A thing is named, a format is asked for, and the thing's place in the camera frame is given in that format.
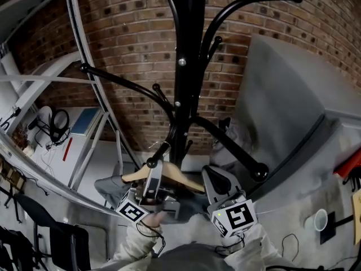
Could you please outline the person's left hand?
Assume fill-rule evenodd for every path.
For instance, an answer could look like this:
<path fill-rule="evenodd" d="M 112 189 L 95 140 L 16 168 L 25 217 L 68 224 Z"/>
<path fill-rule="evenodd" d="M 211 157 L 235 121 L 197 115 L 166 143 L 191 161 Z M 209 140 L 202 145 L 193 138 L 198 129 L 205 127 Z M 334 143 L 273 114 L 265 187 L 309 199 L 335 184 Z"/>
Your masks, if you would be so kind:
<path fill-rule="evenodd" d="M 163 218 L 166 216 L 166 212 L 161 211 L 159 213 L 148 214 L 142 219 L 142 224 L 150 228 L 157 228 L 160 226 Z"/>

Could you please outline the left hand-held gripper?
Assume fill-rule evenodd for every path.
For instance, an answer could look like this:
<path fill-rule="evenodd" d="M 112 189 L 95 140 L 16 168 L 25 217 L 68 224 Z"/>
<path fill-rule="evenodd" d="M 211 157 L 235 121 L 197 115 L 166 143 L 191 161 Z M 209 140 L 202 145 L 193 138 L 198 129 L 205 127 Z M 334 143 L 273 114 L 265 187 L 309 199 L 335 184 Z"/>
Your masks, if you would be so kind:
<path fill-rule="evenodd" d="M 161 178 L 163 162 L 158 161 L 151 168 L 144 183 L 143 194 L 141 188 L 131 187 L 120 200 L 116 212 L 130 222 L 140 222 L 147 215 L 165 212 L 172 219 L 177 220 L 181 204 L 175 198 L 166 196 L 166 200 L 157 199 Z"/>

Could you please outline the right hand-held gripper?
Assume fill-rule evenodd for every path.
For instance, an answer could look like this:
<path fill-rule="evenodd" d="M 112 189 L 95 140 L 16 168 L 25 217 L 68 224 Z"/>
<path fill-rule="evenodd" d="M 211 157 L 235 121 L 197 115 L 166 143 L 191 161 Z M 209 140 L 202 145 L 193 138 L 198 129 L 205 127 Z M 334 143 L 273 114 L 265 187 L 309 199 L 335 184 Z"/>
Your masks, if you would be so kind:
<path fill-rule="evenodd" d="M 201 173 L 211 204 L 207 212 L 222 237 L 240 235 L 257 223 L 254 204 L 251 199 L 246 199 L 244 191 L 240 191 L 240 183 L 232 173 L 214 166 L 204 166 Z"/>

